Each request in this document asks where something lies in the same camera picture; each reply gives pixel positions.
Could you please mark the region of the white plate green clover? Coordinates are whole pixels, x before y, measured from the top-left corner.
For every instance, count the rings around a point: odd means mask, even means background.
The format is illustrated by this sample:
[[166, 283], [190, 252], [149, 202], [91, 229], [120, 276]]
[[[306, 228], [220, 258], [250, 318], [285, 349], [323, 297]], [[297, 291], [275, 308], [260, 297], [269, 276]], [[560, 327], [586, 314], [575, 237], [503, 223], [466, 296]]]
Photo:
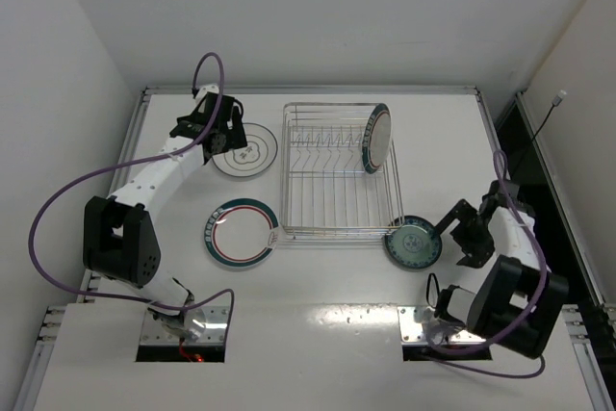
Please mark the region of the white plate green clover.
[[275, 161], [279, 147], [272, 131], [257, 123], [244, 126], [247, 146], [218, 154], [213, 158], [215, 167], [235, 178], [249, 178], [265, 172]]

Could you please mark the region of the blue floral green plate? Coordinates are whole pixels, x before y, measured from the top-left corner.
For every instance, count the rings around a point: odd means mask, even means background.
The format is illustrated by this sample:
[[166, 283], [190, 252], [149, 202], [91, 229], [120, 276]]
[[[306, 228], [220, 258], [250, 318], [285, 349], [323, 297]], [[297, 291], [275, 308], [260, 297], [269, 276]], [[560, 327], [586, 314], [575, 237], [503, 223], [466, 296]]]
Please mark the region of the blue floral green plate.
[[443, 250], [442, 238], [427, 219], [406, 215], [395, 218], [383, 237], [388, 256], [409, 270], [425, 270], [434, 265]]

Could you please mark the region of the red green rimmed plate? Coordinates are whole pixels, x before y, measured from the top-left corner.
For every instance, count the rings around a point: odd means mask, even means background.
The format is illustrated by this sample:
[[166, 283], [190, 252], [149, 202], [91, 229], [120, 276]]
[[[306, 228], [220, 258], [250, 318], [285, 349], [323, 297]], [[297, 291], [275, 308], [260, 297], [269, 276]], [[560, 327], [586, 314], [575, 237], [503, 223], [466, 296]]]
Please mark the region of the red green rimmed plate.
[[389, 154], [392, 119], [388, 106], [377, 104], [368, 118], [361, 143], [362, 165], [369, 174], [376, 173]]
[[203, 242], [209, 255], [234, 270], [257, 266], [270, 257], [279, 238], [279, 221], [264, 202], [238, 198], [208, 217]]

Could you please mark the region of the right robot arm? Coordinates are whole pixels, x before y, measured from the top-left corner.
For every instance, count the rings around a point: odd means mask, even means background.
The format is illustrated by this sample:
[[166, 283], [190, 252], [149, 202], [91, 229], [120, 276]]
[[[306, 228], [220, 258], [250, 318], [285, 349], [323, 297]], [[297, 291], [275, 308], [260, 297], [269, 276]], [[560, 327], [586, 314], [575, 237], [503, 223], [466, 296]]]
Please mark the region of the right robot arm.
[[481, 269], [495, 258], [476, 293], [450, 285], [438, 296], [428, 341], [464, 329], [526, 358], [541, 356], [569, 292], [550, 272], [534, 235], [534, 211], [517, 200], [518, 186], [495, 180], [480, 206], [459, 200], [438, 222], [462, 250], [462, 267]]

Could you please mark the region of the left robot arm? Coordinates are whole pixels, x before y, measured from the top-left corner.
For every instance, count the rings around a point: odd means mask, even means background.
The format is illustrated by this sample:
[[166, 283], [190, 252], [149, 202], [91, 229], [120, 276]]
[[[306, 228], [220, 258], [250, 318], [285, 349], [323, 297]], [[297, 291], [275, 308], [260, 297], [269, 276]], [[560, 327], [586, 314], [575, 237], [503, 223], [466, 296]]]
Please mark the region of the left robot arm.
[[247, 145], [238, 99], [199, 91], [194, 100], [154, 161], [108, 197], [93, 197], [84, 213], [85, 267], [145, 299], [153, 320], [184, 340], [202, 335], [205, 315], [193, 293], [162, 269], [154, 223], [189, 176], [212, 157]]

